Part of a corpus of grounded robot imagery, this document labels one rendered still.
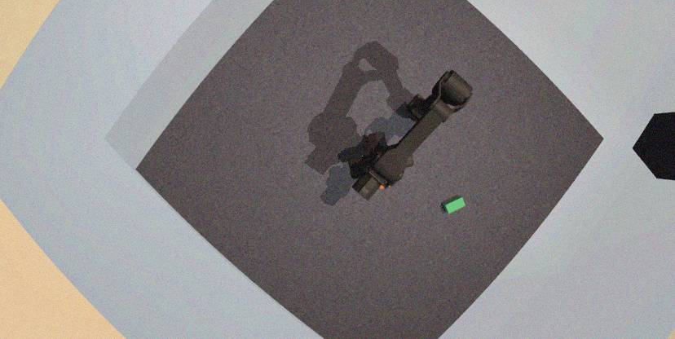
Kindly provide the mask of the green rectangular block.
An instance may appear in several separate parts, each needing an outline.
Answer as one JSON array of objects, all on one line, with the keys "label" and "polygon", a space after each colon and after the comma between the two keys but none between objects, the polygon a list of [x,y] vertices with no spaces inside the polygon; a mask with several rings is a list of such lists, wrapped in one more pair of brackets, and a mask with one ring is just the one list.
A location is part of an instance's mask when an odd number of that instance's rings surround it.
[{"label": "green rectangular block", "polygon": [[443,203],[446,213],[451,213],[461,207],[465,206],[465,202],[462,199],[462,196],[457,196],[451,200],[448,200]]}]

